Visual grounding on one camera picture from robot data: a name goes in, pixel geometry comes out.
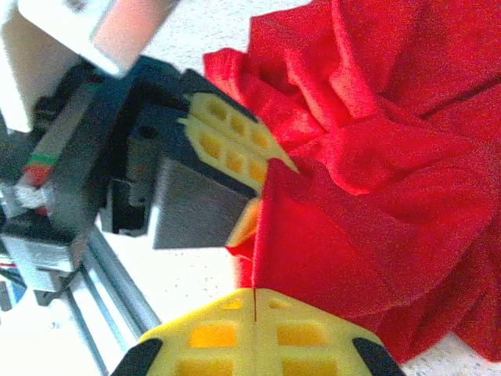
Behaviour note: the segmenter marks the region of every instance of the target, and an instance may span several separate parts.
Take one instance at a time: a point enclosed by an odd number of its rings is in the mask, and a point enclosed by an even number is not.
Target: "yellow 3d-printed part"
[[[266,125],[241,114],[218,96],[205,92],[194,94],[189,113],[266,161],[279,158],[297,171]]]
[[[148,376],[371,376],[353,338],[373,333],[266,289],[240,289],[146,332],[162,346]]]
[[[196,117],[179,119],[198,158],[261,193],[268,162]]]

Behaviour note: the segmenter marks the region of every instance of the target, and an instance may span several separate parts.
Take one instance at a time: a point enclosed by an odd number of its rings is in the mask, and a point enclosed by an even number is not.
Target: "square hole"
[[[232,376],[231,360],[183,360],[178,365],[177,376]]]
[[[276,338],[281,346],[322,346],[329,341],[321,325],[311,322],[279,324]]]
[[[260,183],[266,180],[267,166],[258,161],[249,161],[249,174],[250,177]]]
[[[282,376],[336,376],[335,360],[283,360]]]
[[[236,346],[235,327],[232,324],[205,324],[196,327],[189,339],[195,348]]]
[[[259,147],[263,149],[268,149],[268,138],[266,137],[266,134],[259,130],[259,129],[253,129],[252,130],[252,142],[258,145]]]
[[[205,132],[201,132],[199,135],[199,142],[204,151],[211,157],[219,159],[221,155],[222,144],[215,137],[209,136]]]
[[[224,121],[226,119],[226,108],[223,103],[211,100],[207,103],[207,109],[213,116],[215,116],[220,121]]]
[[[243,167],[243,157],[234,150],[228,150],[226,154],[226,167],[240,174]]]

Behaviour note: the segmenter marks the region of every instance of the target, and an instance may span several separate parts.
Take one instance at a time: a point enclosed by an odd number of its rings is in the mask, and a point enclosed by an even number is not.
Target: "yellow gripper pad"
[[[126,374],[405,376],[372,332],[278,292],[251,288],[146,332],[113,376]]]
[[[186,136],[204,163],[261,193],[268,160],[279,158],[297,171],[286,151],[260,121],[241,114],[214,94],[193,95]]]

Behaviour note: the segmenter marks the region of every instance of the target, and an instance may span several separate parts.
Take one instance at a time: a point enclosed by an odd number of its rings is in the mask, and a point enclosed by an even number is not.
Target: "red cloth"
[[[270,163],[240,284],[375,331],[403,362],[450,331],[501,360],[501,10],[314,1],[256,17],[206,75],[301,174]]]

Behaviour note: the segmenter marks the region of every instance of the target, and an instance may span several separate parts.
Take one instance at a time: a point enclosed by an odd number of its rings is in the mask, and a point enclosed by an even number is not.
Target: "red fabric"
[[[255,112],[272,161],[267,287],[375,331],[402,362],[450,331],[501,360],[501,14],[488,0],[314,1],[256,17],[206,75]]]

